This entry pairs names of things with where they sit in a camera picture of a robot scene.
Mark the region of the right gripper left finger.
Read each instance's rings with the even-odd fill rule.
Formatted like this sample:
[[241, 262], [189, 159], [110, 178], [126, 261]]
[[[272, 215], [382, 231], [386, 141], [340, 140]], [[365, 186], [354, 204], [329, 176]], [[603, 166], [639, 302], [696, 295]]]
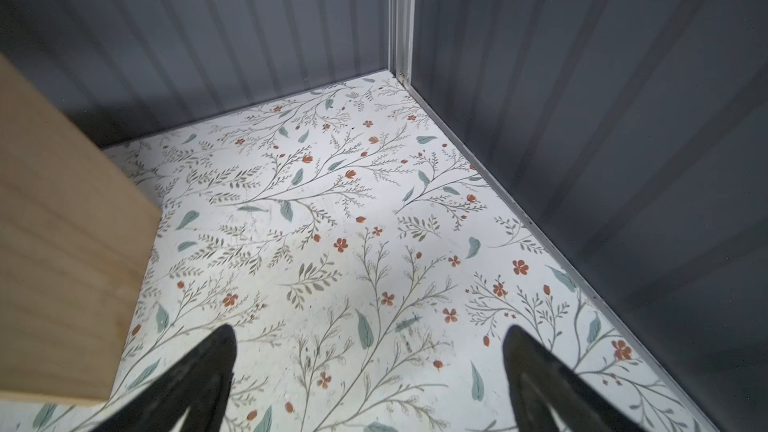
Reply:
[[170, 431], [180, 425], [183, 431], [218, 431], [236, 357], [235, 331], [222, 325], [96, 429]]

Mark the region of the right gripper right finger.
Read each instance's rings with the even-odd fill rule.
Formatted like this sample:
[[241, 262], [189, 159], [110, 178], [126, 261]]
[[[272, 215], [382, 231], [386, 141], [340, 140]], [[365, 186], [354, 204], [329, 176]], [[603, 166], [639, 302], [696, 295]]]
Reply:
[[520, 431], [556, 431], [554, 415], [572, 431], [641, 429], [522, 327], [508, 329], [503, 358]]

